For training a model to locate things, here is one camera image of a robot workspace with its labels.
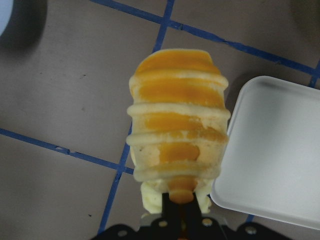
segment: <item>orange and cream food item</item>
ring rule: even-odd
[[[207,195],[228,142],[227,87],[210,55],[197,49],[159,50],[130,78],[132,131],[126,142],[150,213],[162,211],[162,193],[185,204],[193,192],[201,211],[209,212]]]

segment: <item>floor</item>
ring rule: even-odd
[[[154,51],[208,51],[229,80],[231,112],[256,76],[320,89],[318,0],[48,0],[41,7],[32,15],[37,28],[21,27],[25,34],[13,40],[8,29],[0,39],[0,239],[88,240],[118,223],[139,228],[145,210],[125,144],[128,80]],[[211,211],[234,230],[255,221],[294,240],[320,239],[319,230],[215,203]]]

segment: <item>white plate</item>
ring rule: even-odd
[[[9,22],[14,0],[0,0],[0,36]]]
[[[270,76],[241,89],[211,198],[320,230],[320,91]]]

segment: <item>metal screw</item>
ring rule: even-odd
[[[210,227],[212,226],[212,220],[210,218],[204,218],[202,219],[202,225],[204,225],[205,227]]]
[[[118,231],[118,236],[119,236],[120,238],[126,236],[127,234],[128,234],[128,232],[127,232],[126,230],[120,230],[120,231]]]
[[[257,234],[257,229],[253,226],[246,226],[244,230],[247,234],[250,234],[250,235]]]
[[[168,225],[168,222],[166,220],[162,220],[158,223],[160,228],[164,228]]]

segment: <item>white round object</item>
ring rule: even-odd
[[[0,0],[0,36],[8,25],[13,6],[14,0]]]

